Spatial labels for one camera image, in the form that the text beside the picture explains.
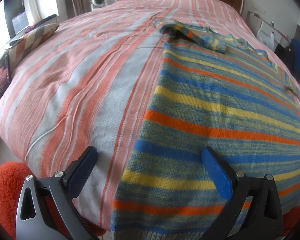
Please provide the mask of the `striped knit sweater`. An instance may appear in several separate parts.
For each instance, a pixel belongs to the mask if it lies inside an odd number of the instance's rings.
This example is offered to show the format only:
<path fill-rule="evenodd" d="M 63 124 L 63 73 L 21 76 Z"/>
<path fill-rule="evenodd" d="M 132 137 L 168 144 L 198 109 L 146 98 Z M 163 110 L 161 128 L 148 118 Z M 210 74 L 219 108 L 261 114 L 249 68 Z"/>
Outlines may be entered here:
<path fill-rule="evenodd" d="M 282 215 L 300 214 L 300 90 L 246 40 L 178 21 L 111 215 L 113 239 L 201 239 L 227 200 L 201 159 L 274 177 Z"/>

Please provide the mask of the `orange fuzzy garment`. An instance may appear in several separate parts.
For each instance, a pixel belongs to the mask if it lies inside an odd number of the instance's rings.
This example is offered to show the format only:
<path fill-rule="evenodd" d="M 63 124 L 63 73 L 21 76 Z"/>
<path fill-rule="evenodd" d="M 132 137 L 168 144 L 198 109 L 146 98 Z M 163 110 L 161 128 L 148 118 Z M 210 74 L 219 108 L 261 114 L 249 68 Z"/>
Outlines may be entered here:
<path fill-rule="evenodd" d="M 23 163 L 7 162 L 0 166 L 0 224 L 12 239 L 16 239 L 15 219 L 17 207 L 24 180 L 28 175 L 34 176 Z M 52 198 L 45 197 L 45 201 L 57 230 L 68 236 L 68 231 L 59 216 Z M 94 225 L 87 219 L 83 218 L 83 220 L 98 239 L 106 233 L 104 229 Z"/>

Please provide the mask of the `pink striped bed cover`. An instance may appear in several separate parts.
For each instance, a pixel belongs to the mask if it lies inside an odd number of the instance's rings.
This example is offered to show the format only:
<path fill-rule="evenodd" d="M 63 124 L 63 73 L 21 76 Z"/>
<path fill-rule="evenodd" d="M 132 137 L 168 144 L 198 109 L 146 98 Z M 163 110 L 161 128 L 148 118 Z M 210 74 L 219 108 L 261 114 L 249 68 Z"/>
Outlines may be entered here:
<path fill-rule="evenodd" d="M 96 147 L 98 164 L 75 206 L 105 230 L 111 231 L 115 194 L 159 81 L 165 39 L 156 21 L 242 38 L 300 90 L 235 9 L 218 0 L 119 0 L 62 23 L 12 70 L 0 98 L 0 136 L 40 177 Z"/>

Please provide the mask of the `smartphone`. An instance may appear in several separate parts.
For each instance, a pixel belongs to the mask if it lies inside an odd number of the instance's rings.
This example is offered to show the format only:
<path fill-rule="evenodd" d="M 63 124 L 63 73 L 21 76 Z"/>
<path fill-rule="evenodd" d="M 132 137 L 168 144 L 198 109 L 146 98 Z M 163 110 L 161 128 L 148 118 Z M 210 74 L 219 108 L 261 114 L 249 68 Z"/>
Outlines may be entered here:
<path fill-rule="evenodd" d="M 0 98 L 11 84 L 10 58 L 5 54 L 0 59 Z"/>

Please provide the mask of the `black jacket on chair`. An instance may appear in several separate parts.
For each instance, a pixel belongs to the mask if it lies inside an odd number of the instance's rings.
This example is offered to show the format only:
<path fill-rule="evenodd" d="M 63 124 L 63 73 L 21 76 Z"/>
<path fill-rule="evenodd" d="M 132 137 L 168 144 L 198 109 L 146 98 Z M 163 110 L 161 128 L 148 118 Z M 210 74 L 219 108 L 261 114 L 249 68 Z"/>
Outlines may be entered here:
<path fill-rule="evenodd" d="M 286 65 L 289 72 L 296 79 L 298 84 L 300 84 L 299 72 L 295 68 L 296 52 L 295 52 L 294 45 L 290 43 L 288 46 L 283 47 L 281 44 L 278 43 L 275 48 L 275 54 Z"/>

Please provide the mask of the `striped cushion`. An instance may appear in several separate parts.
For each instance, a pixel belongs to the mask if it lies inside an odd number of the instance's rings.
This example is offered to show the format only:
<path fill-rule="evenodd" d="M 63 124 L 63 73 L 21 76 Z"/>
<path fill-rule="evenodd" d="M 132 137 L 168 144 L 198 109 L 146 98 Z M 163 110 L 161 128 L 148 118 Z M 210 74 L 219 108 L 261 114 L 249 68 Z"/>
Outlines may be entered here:
<path fill-rule="evenodd" d="M 13 70 L 31 51 L 52 37 L 58 27 L 59 24 L 51 23 L 33 29 L 19 38 L 19 41 L 10 46 L 10 48 L 4 48 L 0 52 L 0 59 L 8 55 L 10 70 Z"/>

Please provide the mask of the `white plastic bag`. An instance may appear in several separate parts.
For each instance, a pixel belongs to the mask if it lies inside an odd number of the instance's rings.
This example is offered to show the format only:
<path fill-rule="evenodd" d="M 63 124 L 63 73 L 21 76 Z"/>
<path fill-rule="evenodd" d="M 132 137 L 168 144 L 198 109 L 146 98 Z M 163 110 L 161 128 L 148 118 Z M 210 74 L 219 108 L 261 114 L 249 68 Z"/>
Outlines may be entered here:
<path fill-rule="evenodd" d="M 262 30 L 258 31 L 257 39 L 267 46 L 271 51 L 275 50 L 275 36 L 271 32 L 270 35 L 264 33 Z"/>

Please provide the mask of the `white bedside desk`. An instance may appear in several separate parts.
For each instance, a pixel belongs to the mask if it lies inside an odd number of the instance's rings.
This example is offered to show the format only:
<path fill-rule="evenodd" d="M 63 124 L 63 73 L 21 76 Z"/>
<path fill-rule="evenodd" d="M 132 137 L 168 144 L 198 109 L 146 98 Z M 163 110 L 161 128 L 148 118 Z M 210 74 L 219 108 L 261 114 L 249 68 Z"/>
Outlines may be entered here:
<path fill-rule="evenodd" d="M 286 47 L 290 44 L 290 39 L 283 35 L 280 31 L 276 30 L 269 23 L 264 21 L 257 13 L 248 11 L 247 17 L 245 20 L 248 27 L 251 29 L 253 34 L 257 38 L 257 34 L 259 30 L 262 30 L 264 33 L 270 35 L 271 32 L 274 33 L 275 36 L 275 48 L 277 44 L 281 44 L 283 47 Z"/>

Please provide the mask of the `white round fan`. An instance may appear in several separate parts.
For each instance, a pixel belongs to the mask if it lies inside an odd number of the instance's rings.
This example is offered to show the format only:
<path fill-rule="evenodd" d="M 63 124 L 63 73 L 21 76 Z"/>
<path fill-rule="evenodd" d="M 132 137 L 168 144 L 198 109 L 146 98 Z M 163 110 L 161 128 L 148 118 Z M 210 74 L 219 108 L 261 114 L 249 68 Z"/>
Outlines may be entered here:
<path fill-rule="evenodd" d="M 91 0 L 91 10 L 94 11 L 98 8 L 106 6 L 106 0 Z"/>

